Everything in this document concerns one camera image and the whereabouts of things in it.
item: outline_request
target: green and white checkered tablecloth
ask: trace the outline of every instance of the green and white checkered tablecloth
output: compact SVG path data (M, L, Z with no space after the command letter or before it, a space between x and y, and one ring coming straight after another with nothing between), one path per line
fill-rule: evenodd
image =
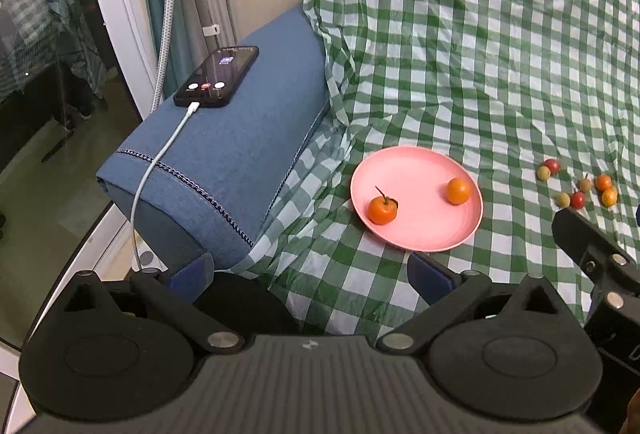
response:
M591 284L559 251L552 198L583 173L611 174L619 203L584 209L633 257L640 246L639 0L304 0L326 49L332 103L236 268L287 302L309 333L371 340L426 307L407 253L370 234L350 202L368 154L419 144L478 180L484 216L434 257L519 282L543 273L584 320ZM547 183L545 157L564 170Z

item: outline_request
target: plate rim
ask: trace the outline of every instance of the plate rim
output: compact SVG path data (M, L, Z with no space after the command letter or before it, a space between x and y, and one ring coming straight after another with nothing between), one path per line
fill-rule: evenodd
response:
M356 212L356 215L360 218L360 221L362 221L362 223L367 227L367 230L369 230L372 234L374 234L377 238L385 241L388 244L391 244L392 246L395 246L396 248L401 248L402 250L405 250L407 252L417 252L417 250L414 250L412 248L407 248L406 246L402 246L400 244L397 244L395 242L391 242L388 239L385 239L384 237L380 236L379 233L377 233L375 230L373 230L370 226L369 226L369 219L366 218L366 216L363 216L360 211L358 210L358 207L356 206L355 202L353 201L353 195L352 195L352 190L351 188L353 187L353 180L356 177L356 174L358 173L358 169L361 167L361 165L363 165L365 162L367 162L369 160L369 158L375 156L378 153L381 153L383 151L387 151L390 149L400 149L400 148L405 148L405 149L422 149L422 150L427 150L433 154L438 154L439 156L442 156L443 158L447 159L450 162L455 163L458 167L460 167L467 176L469 176L469 178L471 179L474 188L476 190L476 192L478 193L478 196L480 197L480 213L479 213L479 217L478 217L478 222L475 224L473 230L468 234L468 236L466 236L464 239L460 240L460 242L457 242L456 244L452 245L452 246L448 246L447 248L440 248L437 250L429 250L428 253L436 253L436 252L448 252L449 250L453 250L455 247L460 246L460 244L464 243L469 237L471 237L473 234L476 233L476 231L478 230L478 228L480 227L480 223L482 222L482 217L484 216L484 200L482 199L482 192L480 191L480 187L478 186L478 182L474 179L474 177L469 173L469 171L460 163L458 163L456 160L454 160L452 157L447 156L446 154L441 153L440 151L437 150L433 150L429 147L424 147L421 145L392 145L390 147L383 147L375 152L372 152L371 154L369 154L365 159L363 159L360 163L358 163L358 166L356 167L356 169L353 171L353 174L351 175L351 181L349 182L349 196L351 199L351 205L353 206L353 210Z

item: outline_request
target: blue sofa armrest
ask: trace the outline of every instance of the blue sofa armrest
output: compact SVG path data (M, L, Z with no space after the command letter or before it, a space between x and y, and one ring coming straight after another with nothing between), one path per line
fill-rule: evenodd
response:
M203 250L217 270L244 259L328 109L324 49L300 7L243 43L257 45L260 56L231 102L191 117L142 192L136 228L169 268ZM126 216L145 169L185 110L165 101L98 171Z

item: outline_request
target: teal curtain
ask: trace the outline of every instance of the teal curtain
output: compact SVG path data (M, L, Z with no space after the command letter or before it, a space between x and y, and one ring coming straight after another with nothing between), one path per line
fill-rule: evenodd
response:
M149 16L151 18L151 29L156 45L156 54L160 51L160 39L162 36L162 20L164 18L164 0L146 0ZM164 79L164 96L168 97L175 93L183 82L194 71L197 64L194 64L195 53L190 49L188 31L185 23L182 3L175 0L174 23L172 25L171 45L169 60Z

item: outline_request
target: braided hose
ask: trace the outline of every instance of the braided hose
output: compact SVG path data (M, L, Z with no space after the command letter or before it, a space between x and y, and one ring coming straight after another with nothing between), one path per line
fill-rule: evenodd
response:
M162 99L162 86L166 75L166 63L169 59L169 44L171 42L171 27L174 22L175 0L164 0L164 19L162 20L162 37L160 39L160 52L158 53L158 78L154 89L154 100L151 104L151 112L160 105Z

